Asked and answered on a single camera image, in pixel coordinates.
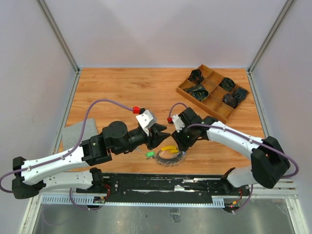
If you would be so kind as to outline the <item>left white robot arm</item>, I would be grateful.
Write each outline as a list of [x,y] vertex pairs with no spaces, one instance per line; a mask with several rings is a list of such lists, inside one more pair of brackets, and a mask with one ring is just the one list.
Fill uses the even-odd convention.
[[149,150],[156,148],[170,136],[166,129],[155,123],[147,129],[138,126],[129,131],[124,122],[114,121],[76,149],[32,161],[17,157],[13,160],[13,195],[26,199],[62,188],[99,193],[104,188],[104,178],[96,165],[111,161],[113,154],[127,154],[143,144]]

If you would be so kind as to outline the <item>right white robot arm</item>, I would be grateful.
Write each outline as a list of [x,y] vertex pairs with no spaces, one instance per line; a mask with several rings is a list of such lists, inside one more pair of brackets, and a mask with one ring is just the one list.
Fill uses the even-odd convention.
[[188,151],[199,140],[210,140],[235,150],[251,162],[244,168],[230,168],[221,177],[221,190],[226,195],[234,194],[244,185],[260,184],[272,189],[291,167],[278,140],[272,136],[260,138],[242,133],[214,117],[202,118],[190,107],[168,116],[167,121],[175,127],[172,138],[180,151]]

